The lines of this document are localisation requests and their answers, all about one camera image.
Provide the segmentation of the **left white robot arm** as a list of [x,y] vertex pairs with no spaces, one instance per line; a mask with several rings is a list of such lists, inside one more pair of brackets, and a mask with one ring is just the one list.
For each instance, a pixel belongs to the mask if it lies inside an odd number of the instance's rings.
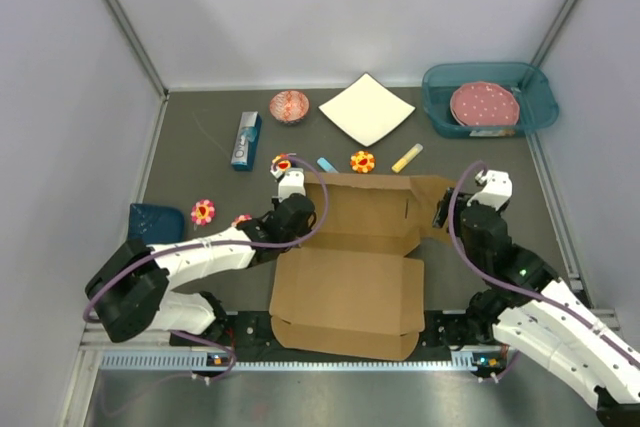
[[226,334],[227,319],[211,293],[178,293],[190,282],[271,262],[308,236],[313,202],[293,194],[257,219],[207,237],[171,245],[124,242],[85,286],[91,319],[114,343],[147,330],[182,331],[205,343]]

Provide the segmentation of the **brown cardboard box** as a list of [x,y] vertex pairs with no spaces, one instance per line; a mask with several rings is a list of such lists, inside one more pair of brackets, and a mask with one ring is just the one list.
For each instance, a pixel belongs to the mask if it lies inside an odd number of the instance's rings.
[[403,361],[425,329],[425,264],[410,258],[452,180],[436,175],[305,176],[321,225],[279,256],[269,307],[285,348]]

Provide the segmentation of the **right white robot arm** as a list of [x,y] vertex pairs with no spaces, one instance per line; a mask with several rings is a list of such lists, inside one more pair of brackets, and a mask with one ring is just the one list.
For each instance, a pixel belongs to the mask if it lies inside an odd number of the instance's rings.
[[499,342],[578,394],[603,426],[639,423],[639,352],[579,300],[539,255],[515,243],[502,210],[446,190],[433,219],[486,284],[467,309],[476,341]]

